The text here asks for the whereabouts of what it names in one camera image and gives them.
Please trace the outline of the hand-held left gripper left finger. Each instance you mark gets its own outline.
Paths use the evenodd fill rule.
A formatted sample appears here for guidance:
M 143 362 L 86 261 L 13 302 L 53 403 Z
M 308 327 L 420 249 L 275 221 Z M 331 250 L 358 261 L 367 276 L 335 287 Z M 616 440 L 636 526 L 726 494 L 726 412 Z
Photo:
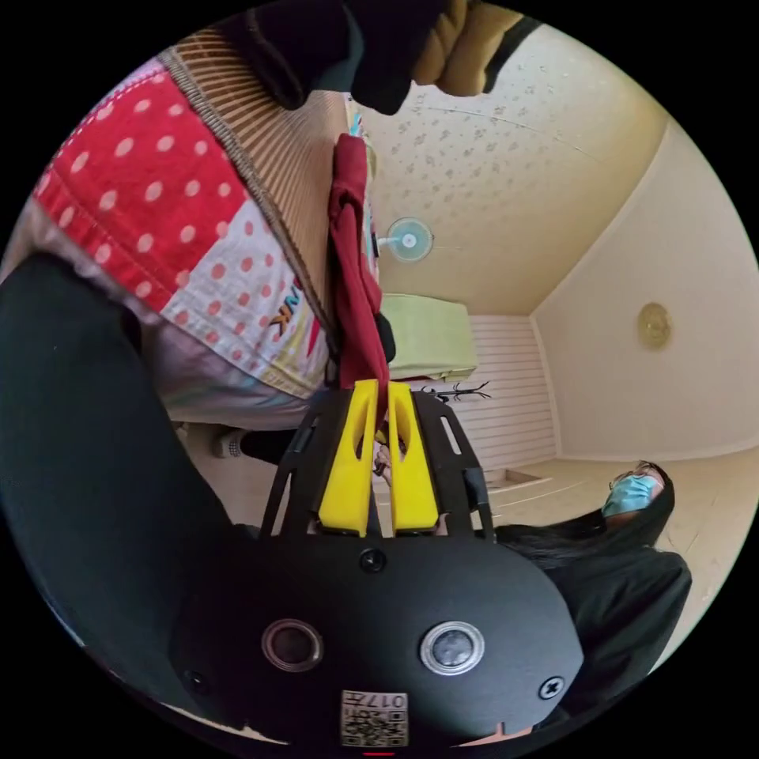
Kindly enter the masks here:
M 318 510 L 322 528 L 364 537 L 372 495 L 373 447 L 379 384 L 356 382 L 349 395 L 334 459 Z

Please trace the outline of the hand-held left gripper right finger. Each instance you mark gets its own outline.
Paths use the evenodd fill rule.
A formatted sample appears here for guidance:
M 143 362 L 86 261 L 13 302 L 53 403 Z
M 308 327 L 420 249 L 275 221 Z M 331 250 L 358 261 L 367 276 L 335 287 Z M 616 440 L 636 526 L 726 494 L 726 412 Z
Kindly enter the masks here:
M 388 385 L 391 519 L 395 532 L 431 532 L 439 511 L 412 392 Z

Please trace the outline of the person's left hand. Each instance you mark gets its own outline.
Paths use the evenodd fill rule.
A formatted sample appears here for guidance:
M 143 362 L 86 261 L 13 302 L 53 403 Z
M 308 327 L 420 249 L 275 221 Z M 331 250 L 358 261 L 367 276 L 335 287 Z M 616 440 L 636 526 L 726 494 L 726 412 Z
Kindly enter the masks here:
M 486 744 L 490 744 L 494 742 L 508 741 L 508 740 L 512 740 L 516 738 L 521 738 L 525 735 L 529 735 L 533 730 L 534 730 L 533 727 L 528 727 L 516 733 L 507 734 L 504 732 L 503 727 L 500 726 L 494 734 L 491 734 L 484 738 L 478 738 L 473 741 L 461 743 L 459 744 L 459 747 L 482 746 L 482 745 L 486 745 Z

